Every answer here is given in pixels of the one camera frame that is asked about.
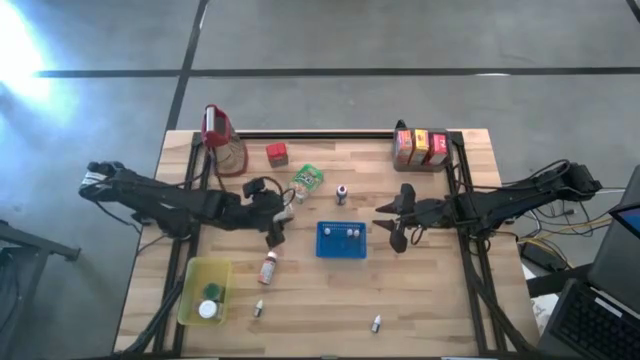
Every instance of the computer monitor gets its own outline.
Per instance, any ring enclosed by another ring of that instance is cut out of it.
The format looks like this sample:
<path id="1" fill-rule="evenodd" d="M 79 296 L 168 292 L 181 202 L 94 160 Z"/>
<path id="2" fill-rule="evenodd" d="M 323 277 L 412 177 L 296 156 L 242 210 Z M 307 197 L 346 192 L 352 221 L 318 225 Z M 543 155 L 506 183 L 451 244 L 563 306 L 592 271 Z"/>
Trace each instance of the computer monitor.
<path id="1" fill-rule="evenodd" d="M 609 214 L 640 239 L 640 202 L 617 206 Z"/>

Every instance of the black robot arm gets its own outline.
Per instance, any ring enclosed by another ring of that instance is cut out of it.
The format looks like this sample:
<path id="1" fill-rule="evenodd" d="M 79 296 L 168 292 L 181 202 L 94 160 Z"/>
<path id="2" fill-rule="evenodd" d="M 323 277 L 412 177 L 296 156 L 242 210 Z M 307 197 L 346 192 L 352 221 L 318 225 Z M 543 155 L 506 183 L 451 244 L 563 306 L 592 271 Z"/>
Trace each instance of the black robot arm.
<path id="1" fill-rule="evenodd" d="M 273 248 L 284 242 L 283 225 L 273 217 L 284 210 L 281 194 L 265 187 L 256 178 L 243 186 L 247 205 L 241 197 L 222 190 L 185 190 L 136 174 L 119 162 L 91 162 L 80 186 L 80 196 L 99 202 L 118 202 L 135 213 L 145 224 L 155 220 L 172 238 L 191 235 L 197 223 L 223 230 L 255 229 L 268 231 L 267 244 Z"/>
<path id="2" fill-rule="evenodd" d="M 402 184 L 393 202 L 376 209 L 397 214 L 394 220 L 374 223 L 391 231 L 393 249 L 407 249 L 406 228 L 458 228 L 472 238 L 488 237 L 510 218 L 517 218 L 555 200 L 585 201 L 602 189 L 584 165 L 561 161 L 562 165 L 492 192 L 465 192 L 445 199 L 415 201 L 410 184 Z"/>

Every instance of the wooden tabletop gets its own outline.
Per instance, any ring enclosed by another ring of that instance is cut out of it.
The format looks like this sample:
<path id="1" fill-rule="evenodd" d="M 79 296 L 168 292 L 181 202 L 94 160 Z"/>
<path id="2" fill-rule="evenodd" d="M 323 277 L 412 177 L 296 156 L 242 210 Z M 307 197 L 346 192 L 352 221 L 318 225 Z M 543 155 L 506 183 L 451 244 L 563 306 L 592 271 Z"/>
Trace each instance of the wooden tabletop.
<path id="1" fill-rule="evenodd" d="M 462 130 L 472 178 L 477 185 L 500 185 L 489 133 Z M 156 173 L 159 180 L 184 180 L 193 132 L 167 133 Z M 373 226 L 388 219 L 374 209 L 393 199 L 400 184 L 413 184 L 417 198 L 448 194 L 446 175 L 398 173 L 391 164 L 390 140 L 283 140 L 289 165 L 271 169 L 265 146 L 276 140 L 248 140 L 246 174 L 225 179 L 228 191 L 242 193 L 250 178 L 269 175 L 283 184 L 304 164 L 321 169 L 325 182 L 286 225 L 286 242 L 271 285 L 257 281 L 266 256 L 265 233 L 225 232 L 204 226 L 198 256 L 230 259 L 235 288 L 225 324 L 187 327 L 184 356 L 438 356 L 476 355 L 471 312 L 454 230 L 428 230 L 404 254 L 389 246 L 389 232 Z M 210 187 L 217 188 L 215 177 Z M 347 185 L 345 206 L 335 204 L 335 190 Z M 327 260 L 315 256 L 318 221 L 361 221 L 367 224 L 367 258 Z M 141 246 L 155 239 L 145 229 Z M 170 241 L 147 248 L 136 260 L 116 350 L 126 348 L 160 305 Z M 492 238 L 489 252 L 500 306 L 529 342 L 538 340 L 524 274 L 513 237 Z M 263 299 L 264 311 L 253 318 Z M 370 328 L 381 315 L 378 334 Z M 493 343 L 488 312 L 485 329 Z M 173 339 L 175 309 L 166 343 Z"/>

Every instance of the blue basket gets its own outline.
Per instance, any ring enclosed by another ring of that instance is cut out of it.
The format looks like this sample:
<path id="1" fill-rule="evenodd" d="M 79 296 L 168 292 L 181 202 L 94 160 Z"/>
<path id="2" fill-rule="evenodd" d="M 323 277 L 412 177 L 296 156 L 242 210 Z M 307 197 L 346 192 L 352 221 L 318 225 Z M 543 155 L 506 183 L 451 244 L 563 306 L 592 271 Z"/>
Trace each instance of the blue basket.
<path id="1" fill-rule="evenodd" d="M 324 234 L 329 228 L 331 233 Z M 360 236 L 349 237 L 347 230 L 359 230 Z M 366 259 L 367 227 L 365 223 L 320 221 L 316 228 L 316 256 L 332 259 Z"/>

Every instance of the laptop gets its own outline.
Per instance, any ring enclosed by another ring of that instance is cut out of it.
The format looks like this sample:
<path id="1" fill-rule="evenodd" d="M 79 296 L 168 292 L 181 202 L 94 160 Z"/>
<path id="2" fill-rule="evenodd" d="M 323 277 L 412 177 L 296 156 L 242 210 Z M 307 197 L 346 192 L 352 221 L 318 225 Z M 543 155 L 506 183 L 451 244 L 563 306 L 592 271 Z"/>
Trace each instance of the laptop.
<path id="1" fill-rule="evenodd" d="M 586 281 L 567 281 L 538 349 L 594 360 L 640 359 L 640 166 Z"/>

